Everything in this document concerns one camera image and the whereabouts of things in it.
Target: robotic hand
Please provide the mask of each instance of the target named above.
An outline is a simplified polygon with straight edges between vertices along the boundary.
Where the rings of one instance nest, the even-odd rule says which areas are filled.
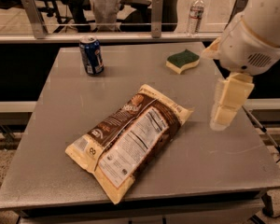
[[[212,58],[231,71],[217,83],[211,115],[211,128],[222,131],[252,92],[252,76],[268,71],[280,59],[280,0],[250,0],[205,51],[213,51]]]

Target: water bottle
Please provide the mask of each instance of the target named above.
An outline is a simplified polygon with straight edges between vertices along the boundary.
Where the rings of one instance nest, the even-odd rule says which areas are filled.
[[[192,35],[199,32],[204,12],[203,0],[196,0],[189,9],[189,19],[187,25],[187,33]]]

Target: snack bag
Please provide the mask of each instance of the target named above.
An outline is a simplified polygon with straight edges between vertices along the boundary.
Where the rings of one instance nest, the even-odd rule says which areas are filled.
[[[126,105],[78,138],[65,152],[95,176],[116,204],[192,111],[143,85]]]

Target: blue can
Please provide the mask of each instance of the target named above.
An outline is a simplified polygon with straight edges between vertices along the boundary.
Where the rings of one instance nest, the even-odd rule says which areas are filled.
[[[84,36],[80,39],[79,47],[85,71],[95,76],[104,71],[100,42],[96,37]]]

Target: yellow sponge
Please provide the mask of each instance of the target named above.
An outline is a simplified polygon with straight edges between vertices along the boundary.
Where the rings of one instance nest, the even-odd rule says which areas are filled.
[[[195,67],[199,63],[199,59],[199,55],[185,49],[180,53],[169,56],[166,66],[181,74],[184,70]]]

